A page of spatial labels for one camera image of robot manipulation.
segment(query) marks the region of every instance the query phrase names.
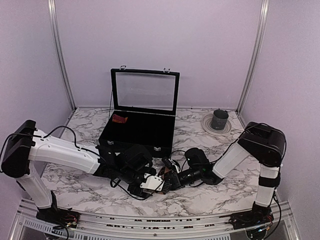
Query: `lavender wall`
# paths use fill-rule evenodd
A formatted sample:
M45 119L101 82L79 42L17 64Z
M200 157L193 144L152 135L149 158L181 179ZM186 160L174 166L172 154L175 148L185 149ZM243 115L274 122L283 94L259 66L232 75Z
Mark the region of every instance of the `lavender wall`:
M284 131L288 148L279 195L303 240L319 239L320 2L272 0L242 116Z
M25 120L49 131L71 114L54 49L48 3L0 2L0 146ZM8 238L22 191L0 174L0 239Z
M78 106L108 106L110 69L181 72L178 105L235 109L261 0L56 0Z

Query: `gray cup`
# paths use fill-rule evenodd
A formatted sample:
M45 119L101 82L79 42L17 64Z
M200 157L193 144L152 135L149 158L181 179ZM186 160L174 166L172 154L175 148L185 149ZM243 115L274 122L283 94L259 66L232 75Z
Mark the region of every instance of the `gray cup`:
M225 110L217 109L214 110L212 121L211 121L211 127L214 130L223 130L227 124L229 114Z

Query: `white marble table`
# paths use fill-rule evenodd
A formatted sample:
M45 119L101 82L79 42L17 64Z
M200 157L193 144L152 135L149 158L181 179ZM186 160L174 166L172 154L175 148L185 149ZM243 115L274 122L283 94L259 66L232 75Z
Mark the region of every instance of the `white marble table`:
M231 134L212 136L201 127L201 118L212 110L179 109L175 122L173 150L203 149L210 161L217 159L243 131L235 112L229 112ZM80 144L98 144L98 138L109 116L108 109L77 109L68 126L75 130ZM73 141L73 135L65 131L62 139ZM183 153L173 154L182 166ZM154 160L156 169L163 167ZM128 196L120 188L111 188L107 178L96 177L80 170L48 164L42 180L54 191L59 207L92 213L124 216L200 216L249 209L258 189L260 166L252 158L246 159L219 185L185 187L166 195L154 194L144 201Z

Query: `open black case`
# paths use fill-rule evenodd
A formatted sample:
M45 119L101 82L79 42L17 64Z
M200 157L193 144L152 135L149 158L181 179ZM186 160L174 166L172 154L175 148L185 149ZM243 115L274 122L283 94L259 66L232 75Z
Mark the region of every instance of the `open black case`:
M99 143L115 152L140 144L154 158L172 151L179 87L179 72L111 69L114 111ZM113 122L113 115L127 118Z

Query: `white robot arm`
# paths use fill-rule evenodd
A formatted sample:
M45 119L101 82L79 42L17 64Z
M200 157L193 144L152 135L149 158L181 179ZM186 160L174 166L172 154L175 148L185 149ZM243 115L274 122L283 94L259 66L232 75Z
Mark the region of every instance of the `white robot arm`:
M217 185L251 155L261 166L256 198L251 211L234 214L230 223L238 229L270 222L273 220L270 205L275 189L280 184L280 167L286 144L282 131L262 123L250 122L240 137L215 162L209 162L205 153L198 148L185 152L189 169L182 172L175 171L172 162L162 159L165 164L161 170L164 185L169 183L169 190L177 190L197 180Z
M160 191L164 184L152 168L151 154L141 145L116 155L107 147L77 145L47 135L36 129L32 120L27 120L7 140L1 169L31 196L38 208L37 218L47 222L63 222L65 226L70 222L64 222L64 216L77 218L79 214L58 208L55 194L44 185L35 169L36 161L76 168L114 183L115 179L123 180L129 184L130 194L139 196L140 200Z
M188 170L180 172L176 162L163 158L165 167L156 175L152 156L141 145L116 155L107 147L77 145L76 141L69 142L46 135L36 129L34 121L27 120L8 138L1 168L32 197L38 208L37 218L52 223L63 222L65 226L71 224L65 220L65 216L71 215L77 219L79 214L58 208L55 194L46 188L34 167L35 161L60 164L109 178L112 187L123 180L128 184L130 194L144 200L155 191L166 194L197 180L217 185L252 155L261 163L258 192L251 211L231 216L230 223L236 229L273 219L270 204L275 188L280 183L285 145L285 135L280 130L251 122L218 161L209 162L202 150L191 148L185 152ZM236 223L232 219L243 221Z

